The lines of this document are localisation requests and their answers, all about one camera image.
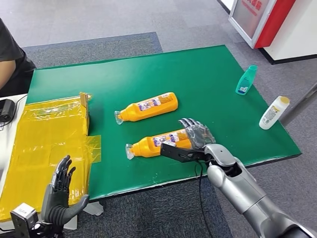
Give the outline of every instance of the person's arm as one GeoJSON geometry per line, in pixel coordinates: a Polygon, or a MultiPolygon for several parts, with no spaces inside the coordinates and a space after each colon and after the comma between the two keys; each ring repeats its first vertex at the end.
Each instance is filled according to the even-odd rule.
{"type": "Polygon", "coordinates": [[[14,72],[15,60],[23,56],[23,52],[0,18],[0,89],[14,72]]]}
{"type": "Polygon", "coordinates": [[[14,70],[15,60],[0,62],[0,89],[5,86],[14,70]]]}

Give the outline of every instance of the yellow bottle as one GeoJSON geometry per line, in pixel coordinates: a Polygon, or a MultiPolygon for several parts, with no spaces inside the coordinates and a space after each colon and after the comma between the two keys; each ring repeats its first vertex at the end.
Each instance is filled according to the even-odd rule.
{"type": "Polygon", "coordinates": [[[146,99],[138,103],[132,103],[121,112],[115,111],[115,117],[118,124],[124,121],[137,121],[154,117],[177,109],[177,98],[174,93],[165,93],[159,96],[146,99]]]}
{"type": "Polygon", "coordinates": [[[161,144],[165,141],[175,142],[177,147],[190,149],[192,144],[184,129],[161,135],[147,136],[135,144],[126,144],[125,152],[129,160],[134,156],[152,157],[160,154],[161,144]]]}

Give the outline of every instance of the white wall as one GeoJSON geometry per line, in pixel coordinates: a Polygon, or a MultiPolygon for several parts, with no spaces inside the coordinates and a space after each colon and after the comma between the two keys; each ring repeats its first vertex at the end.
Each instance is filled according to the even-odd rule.
{"type": "Polygon", "coordinates": [[[274,60],[317,54],[317,0],[297,0],[264,49],[274,60]]]}

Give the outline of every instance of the metal pole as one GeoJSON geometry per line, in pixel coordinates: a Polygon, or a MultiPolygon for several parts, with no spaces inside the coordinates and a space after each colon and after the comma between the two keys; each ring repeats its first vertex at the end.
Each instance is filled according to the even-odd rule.
{"type": "Polygon", "coordinates": [[[315,99],[317,99],[317,82],[315,82],[313,86],[308,90],[304,96],[303,96],[294,106],[291,107],[289,110],[287,110],[284,115],[282,115],[282,119],[280,120],[281,123],[284,126],[287,126],[288,123],[291,122],[298,114],[308,107],[315,99]]]}

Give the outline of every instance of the carpet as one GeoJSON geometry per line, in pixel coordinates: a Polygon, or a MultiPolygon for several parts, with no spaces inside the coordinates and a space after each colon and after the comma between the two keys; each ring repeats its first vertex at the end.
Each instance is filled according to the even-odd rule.
{"type": "MultiPolygon", "coordinates": [[[[155,32],[26,47],[23,50],[38,68],[162,52],[155,32]]],[[[232,237],[214,188],[207,178],[202,180],[202,199],[207,222],[214,237],[232,237]]],[[[200,207],[197,180],[104,198],[100,204],[104,208],[102,215],[82,212],[78,214],[78,229],[65,230],[65,237],[210,237],[200,207]]]]}

